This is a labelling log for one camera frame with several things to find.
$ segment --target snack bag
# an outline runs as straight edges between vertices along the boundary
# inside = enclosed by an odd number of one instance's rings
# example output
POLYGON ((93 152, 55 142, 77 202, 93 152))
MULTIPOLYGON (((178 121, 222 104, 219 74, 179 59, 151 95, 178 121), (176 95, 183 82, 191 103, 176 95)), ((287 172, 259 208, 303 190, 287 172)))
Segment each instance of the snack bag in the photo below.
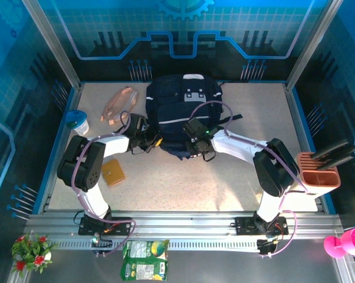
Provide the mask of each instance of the snack bag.
POLYGON ((121 277, 131 280, 167 280, 167 247, 165 241, 127 241, 123 249, 121 277))

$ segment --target white flower pot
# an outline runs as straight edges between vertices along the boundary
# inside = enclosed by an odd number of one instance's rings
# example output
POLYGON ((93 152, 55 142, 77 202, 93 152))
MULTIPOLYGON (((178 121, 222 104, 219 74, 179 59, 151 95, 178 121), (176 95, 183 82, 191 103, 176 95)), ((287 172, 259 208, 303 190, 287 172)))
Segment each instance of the white flower pot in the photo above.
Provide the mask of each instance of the white flower pot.
POLYGON ((50 261, 51 258, 52 258, 52 253, 49 252, 49 253, 47 253, 47 254, 45 255, 44 260, 45 260, 45 261, 50 261))

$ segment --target speckled table surface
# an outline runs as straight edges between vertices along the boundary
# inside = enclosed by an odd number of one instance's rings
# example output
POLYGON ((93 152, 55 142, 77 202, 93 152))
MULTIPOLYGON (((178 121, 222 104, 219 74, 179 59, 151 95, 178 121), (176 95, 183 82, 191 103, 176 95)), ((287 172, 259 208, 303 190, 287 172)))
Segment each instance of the speckled table surface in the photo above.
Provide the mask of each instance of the speckled table surface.
MULTIPOLYGON (((120 127, 120 123, 100 122, 100 116, 114 93, 126 85, 140 94, 132 112, 146 114, 147 83, 86 83, 78 106, 88 114, 86 137, 120 127)), ((234 121, 230 131, 258 140, 279 138, 297 155, 300 148, 282 84, 227 83, 222 89, 224 102, 244 117, 234 121)), ((112 210, 255 210, 262 194, 253 166, 226 154, 217 154, 209 163, 200 157, 180 161, 160 148, 149 154, 121 153, 108 158, 116 158, 126 175, 126 180, 112 187, 103 178, 99 180, 112 210)), ((72 189, 57 179, 49 209, 80 208, 72 189)))

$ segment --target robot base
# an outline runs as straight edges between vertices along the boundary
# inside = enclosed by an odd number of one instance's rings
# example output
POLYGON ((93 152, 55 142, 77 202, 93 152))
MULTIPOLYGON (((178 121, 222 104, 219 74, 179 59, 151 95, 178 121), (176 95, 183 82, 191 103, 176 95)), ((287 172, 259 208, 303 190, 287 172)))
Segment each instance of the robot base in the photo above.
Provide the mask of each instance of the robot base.
MULTIPOLYGON (((130 217, 111 217, 110 220, 130 220, 130 217)), ((96 232, 103 233, 106 229, 110 229, 111 224, 104 223, 97 219, 93 219, 87 215, 81 218, 79 224, 78 235, 80 236, 93 236, 96 232)), ((127 236, 130 233, 130 223, 117 224, 114 229, 108 231, 106 236, 127 236)))
POLYGON ((235 223, 231 224, 236 229, 237 236, 244 235, 266 235, 266 236, 279 236, 289 235, 288 225, 286 218, 278 217, 270 223, 265 223, 261 228, 255 225, 255 217, 236 217, 235 223))

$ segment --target navy blue backpack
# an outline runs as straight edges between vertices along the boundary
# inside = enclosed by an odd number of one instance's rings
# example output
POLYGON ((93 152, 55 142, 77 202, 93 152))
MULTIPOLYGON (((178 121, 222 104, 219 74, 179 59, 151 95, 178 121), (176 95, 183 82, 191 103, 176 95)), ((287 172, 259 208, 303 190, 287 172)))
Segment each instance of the navy blue backpack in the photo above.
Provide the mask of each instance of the navy blue backpack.
MULTIPOLYGON (((198 105, 211 100, 222 101, 222 89, 206 75, 166 75, 155 79, 147 87, 146 113, 149 124, 163 137, 160 147, 180 160, 190 158, 186 148, 189 137, 183 125, 198 105)), ((211 103, 201 107, 194 117, 211 128, 229 120, 220 120, 222 112, 221 104, 211 103)))

